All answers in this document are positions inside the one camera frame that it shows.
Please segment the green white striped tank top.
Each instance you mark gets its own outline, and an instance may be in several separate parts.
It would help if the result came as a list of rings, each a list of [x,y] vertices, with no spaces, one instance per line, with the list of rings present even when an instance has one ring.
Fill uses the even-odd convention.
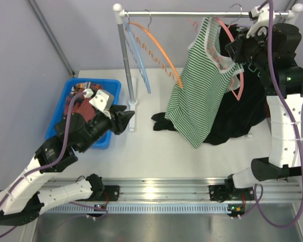
[[[172,122],[193,147],[209,135],[224,94],[239,88],[241,64],[220,54],[219,22],[205,17],[196,39],[188,47],[188,59],[167,105],[165,119]]]

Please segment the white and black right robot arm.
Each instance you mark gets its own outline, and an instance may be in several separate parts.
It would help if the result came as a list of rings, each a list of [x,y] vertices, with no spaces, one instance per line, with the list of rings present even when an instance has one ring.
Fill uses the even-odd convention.
[[[206,142],[219,145],[239,138],[266,117],[271,119],[272,141],[269,156],[253,159],[223,184],[210,185],[212,201],[249,198],[258,182],[303,176],[303,68],[294,60],[300,41],[299,29],[290,24],[275,24],[267,33],[259,29],[252,37],[236,26],[221,29],[221,53],[244,65],[245,91],[240,101],[224,95]]]

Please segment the pink plastic hanger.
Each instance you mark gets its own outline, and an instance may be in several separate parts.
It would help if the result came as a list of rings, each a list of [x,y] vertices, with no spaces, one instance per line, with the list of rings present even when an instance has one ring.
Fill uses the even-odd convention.
[[[234,41],[229,28],[218,17],[204,17],[188,47],[188,60],[181,75],[183,90],[193,97],[207,99],[218,99],[231,92],[239,101],[244,89],[244,69],[230,57],[221,55],[219,28],[229,41]]]

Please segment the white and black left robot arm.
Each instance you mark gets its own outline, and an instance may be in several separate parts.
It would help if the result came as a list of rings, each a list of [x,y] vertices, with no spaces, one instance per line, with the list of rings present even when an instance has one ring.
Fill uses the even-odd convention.
[[[75,153],[84,153],[105,133],[122,134],[135,114],[126,108],[112,105],[110,117],[98,112],[88,122],[81,114],[71,113],[58,122],[57,134],[47,139],[21,175],[0,191],[0,225],[23,226],[59,205],[101,199],[105,186],[97,174],[56,189],[43,190],[42,186],[77,162]]]

